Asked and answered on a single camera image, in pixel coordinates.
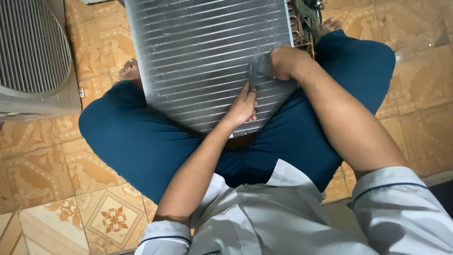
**shirt sleeve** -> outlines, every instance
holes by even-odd
[[[190,229],[174,221],[156,221],[145,228],[135,255],[187,255],[192,242]]]
[[[379,254],[453,254],[453,220],[411,169],[386,167],[365,175],[352,201]]]

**white shirt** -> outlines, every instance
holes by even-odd
[[[214,175],[191,218],[149,223],[136,255],[453,254],[453,221],[406,167],[362,177],[352,193],[363,244],[329,225],[321,193],[301,171],[278,160],[264,185],[226,186]]]

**hand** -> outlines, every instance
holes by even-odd
[[[246,121],[256,120],[255,106],[258,105],[256,94],[256,89],[249,92],[249,83],[247,82],[221,121],[231,125],[232,128],[237,128]]]
[[[313,61],[310,54],[298,48],[283,46],[270,52],[271,73],[280,80],[286,81],[294,77],[297,67]]]

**fan grille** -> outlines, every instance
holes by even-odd
[[[49,93],[67,78],[71,52],[43,0],[0,1],[0,85],[21,93]]]

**person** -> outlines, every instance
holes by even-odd
[[[79,121],[87,143],[159,204],[135,254],[453,254],[452,219],[373,116],[394,53],[347,37],[332,19],[321,35],[316,62],[291,47],[270,53],[272,74],[300,88],[239,152],[223,147],[256,118],[259,92],[248,84],[203,140],[147,110],[134,59],[88,105]],[[329,226],[321,208],[343,160],[368,244]]]

